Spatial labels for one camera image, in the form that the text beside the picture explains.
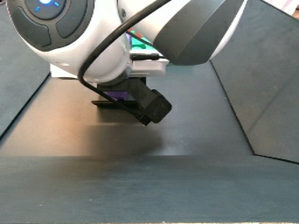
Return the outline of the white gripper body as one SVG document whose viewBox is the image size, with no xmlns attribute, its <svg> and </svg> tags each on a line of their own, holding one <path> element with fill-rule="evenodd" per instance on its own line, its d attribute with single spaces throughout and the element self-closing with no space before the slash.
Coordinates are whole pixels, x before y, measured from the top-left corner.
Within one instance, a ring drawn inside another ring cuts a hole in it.
<svg viewBox="0 0 299 224">
<path fill-rule="evenodd" d="M 129 77 L 155 77 L 163 76 L 165 66 L 169 64 L 167 59 L 159 60 L 134 60 L 130 66 Z M 60 79 L 76 79 L 77 76 L 61 70 L 54 65 L 50 65 L 50 77 Z"/>
</svg>

